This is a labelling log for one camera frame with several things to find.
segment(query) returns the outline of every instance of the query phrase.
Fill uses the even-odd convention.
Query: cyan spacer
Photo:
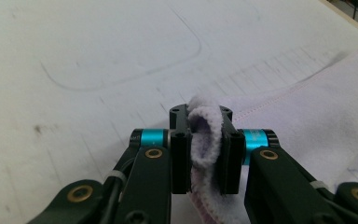
[[[163,129],[143,129],[141,135],[141,147],[163,147],[164,130]]]
[[[243,165],[249,165],[251,153],[258,147],[268,147],[269,139],[262,129],[243,129],[245,135],[245,160]]]

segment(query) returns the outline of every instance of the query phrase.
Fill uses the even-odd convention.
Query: white fabric
[[[358,51],[307,80],[264,96],[230,96],[219,99],[218,104],[197,96],[190,104],[191,111],[200,116],[218,113],[217,105],[231,108],[236,128],[272,129],[281,146],[330,189],[342,181],[358,181]],[[212,154],[209,166],[203,163],[193,168],[190,198],[204,223],[249,223],[243,206],[248,167],[242,167],[241,192],[221,197],[213,182],[211,163],[219,144],[201,142],[218,137],[211,129],[221,118],[203,119],[203,131],[198,133],[202,136],[196,137],[192,155],[205,153],[205,146]],[[214,126],[205,131],[208,124]],[[200,158],[192,158],[199,163]]]

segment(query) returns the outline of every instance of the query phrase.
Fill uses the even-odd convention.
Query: crumpled cloth
[[[234,112],[238,129],[272,129],[281,146],[331,191],[358,182],[358,51],[293,86],[257,96],[189,102],[194,132],[190,199],[204,223],[250,223],[243,205],[248,167],[242,166],[240,193],[221,196],[213,178],[220,151],[219,105]]]

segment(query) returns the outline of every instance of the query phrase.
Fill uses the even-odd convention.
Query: screw
[[[144,211],[132,211],[126,216],[126,224],[148,224],[149,215]]]

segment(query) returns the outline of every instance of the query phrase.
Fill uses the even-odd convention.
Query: curved line drawing
[[[56,80],[54,78],[54,76],[48,71],[46,66],[42,62],[40,62],[42,70],[48,76],[48,79],[50,79],[55,85],[59,86],[60,88],[65,89],[65,90],[68,90],[68,91],[98,91],[98,90],[101,90],[101,89],[104,89],[104,88],[110,88],[110,87],[114,87],[114,86],[119,85],[119,84],[123,84],[123,83],[129,82],[129,81],[132,81],[132,80],[136,80],[136,79],[138,79],[140,77],[143,77],[144,74],[146,74],[148,76],[153,76],[156,73],[159,73],[161,71],[173,68],[173,67],[175,67],[175,66],[177,66],[177,65],[179,65],[181,63],[186,63],[186,62],[191,61],[194,58],[199,57],[201,55],[201,53],[203,52],[203,46],[202,46],[202,41],[201,41],[200,37],[190,27],[190,25],[187,24],[186,20],[183,17],[181,17],[179,15],[179,13],[172,6],[170,6],[170,4],[168,4],[168,2],[167,2],[167,7],[181,21],[181,23],[196,38],[196,40],[198,42],[197,50],[194,53],[190,54],[189,56],[186,56],[185,58],[177,60],[177,61],[172,62],[172,63],[167,63],[167,64],[162,65],[162,66],[158,66],[158,67],[155,67],[155,68],[152,68],[152,69],[148,69],[148,70],[146,70],[146,71],[144,71],[142,73],[137,73],[137,74],[133,74],[132,76],[124,77],[124,78],[119,79],[119,80],[114,80],[114,81],[111,81],[111,82],[108,82],[108,83],[104,83],[103,80],[102,80],[100,85],[96,85],[95,87],[90,87],[90,88],[87,88],[87,87],[85,87],[85,88],[76,88],[76,87],[71,87],[71,86],[62,84],[60,81]]]

